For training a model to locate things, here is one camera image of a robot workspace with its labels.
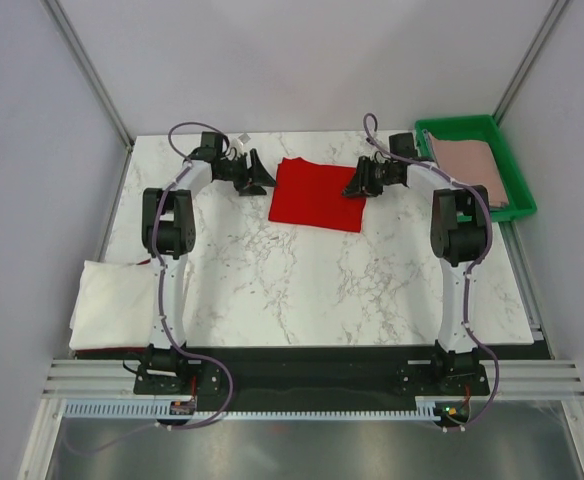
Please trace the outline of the red t shirt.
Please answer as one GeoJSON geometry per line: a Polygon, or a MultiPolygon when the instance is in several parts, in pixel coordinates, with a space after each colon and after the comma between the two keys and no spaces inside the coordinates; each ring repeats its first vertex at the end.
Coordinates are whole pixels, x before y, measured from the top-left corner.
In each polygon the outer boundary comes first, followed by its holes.
{"type": "Polygon", "coordinates": [[[353,167],[283,158],[277,168],[268,220],[360,233],[366,199],[342,195],[354,174],[353,167]]]}

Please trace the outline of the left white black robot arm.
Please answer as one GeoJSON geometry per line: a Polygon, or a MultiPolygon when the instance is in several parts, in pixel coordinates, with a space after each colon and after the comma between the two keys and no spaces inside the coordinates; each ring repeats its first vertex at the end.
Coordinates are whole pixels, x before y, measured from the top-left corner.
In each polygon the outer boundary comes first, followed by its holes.
{"type": "Polygon", "coordinates": [[[180,393],[191,382],[186,333],[185,267],[196,243],[194,199],[215,181],[230,183],[241,196],[261,196],[276,186],[247,137],[228,139],[204,131],[200,145],[183,157],[181,169],[164,188],[147,188],[142,196],[142,243],[156,278],[155,313],[142,365],[157,371],[157,382],[180,393]]]}

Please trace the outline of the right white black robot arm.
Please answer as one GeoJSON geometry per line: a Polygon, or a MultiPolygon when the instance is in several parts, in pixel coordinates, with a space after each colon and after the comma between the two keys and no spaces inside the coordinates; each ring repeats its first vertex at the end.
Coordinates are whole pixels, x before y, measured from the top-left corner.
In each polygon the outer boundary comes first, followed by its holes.
{"type": "Polygon", "coordinates": [[[421,193],[431,206],[430,244],[442,272],[442,320],[431,363],[416,367],[417,381],[444,395],[488,395],[485,351],[470,320],[478,267],[493,243],[493,229],[484,187],[468,186],[443,172],[435,161],[399,154],[396,141],[384,147],[366,135],[371,152],[357,161],[355,174],[342,191],[346,198],[380,196],[386,186],[402,185],[421,193]]]}

